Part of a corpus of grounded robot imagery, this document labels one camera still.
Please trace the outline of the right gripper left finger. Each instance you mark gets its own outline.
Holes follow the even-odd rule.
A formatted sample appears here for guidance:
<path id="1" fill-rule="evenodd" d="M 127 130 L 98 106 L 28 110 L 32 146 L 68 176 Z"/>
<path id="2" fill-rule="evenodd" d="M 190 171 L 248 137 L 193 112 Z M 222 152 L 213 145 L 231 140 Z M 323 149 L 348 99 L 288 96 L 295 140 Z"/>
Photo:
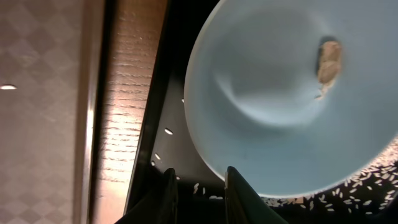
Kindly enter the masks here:
<path id="1" fill-rule="evenodd" d="M 174 224 L 177 222 L 178 183 L 175 170 L 167 169 L 152 188 L 115 224 Z"/>

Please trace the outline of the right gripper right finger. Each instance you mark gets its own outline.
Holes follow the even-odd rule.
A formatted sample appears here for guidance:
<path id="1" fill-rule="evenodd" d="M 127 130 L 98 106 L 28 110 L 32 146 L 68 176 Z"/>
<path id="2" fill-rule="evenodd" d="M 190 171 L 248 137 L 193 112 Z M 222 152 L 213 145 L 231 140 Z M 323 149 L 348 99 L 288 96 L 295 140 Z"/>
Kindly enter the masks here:
<path id="1" fill-rule="evenodd" d="M 228 224 L 288 224 L 262 201 L 236 168 L 227 168 L 224 182 Z"/>

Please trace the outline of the light blue bowl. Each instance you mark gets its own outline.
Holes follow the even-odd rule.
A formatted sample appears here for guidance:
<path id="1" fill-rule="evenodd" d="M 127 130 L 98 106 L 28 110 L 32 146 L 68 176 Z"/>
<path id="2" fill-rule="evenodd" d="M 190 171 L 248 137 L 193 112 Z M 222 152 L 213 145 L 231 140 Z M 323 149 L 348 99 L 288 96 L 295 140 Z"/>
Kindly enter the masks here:
<path id="1" fill-rule="evenodd" d="M 320 100 L 320 46 L 342 68 Z M 187 126 L 219 177 L 235 167 L 259 194 L 331 187 L 397 135 L 397 1 L 220 1 L 195 41 Z"/>

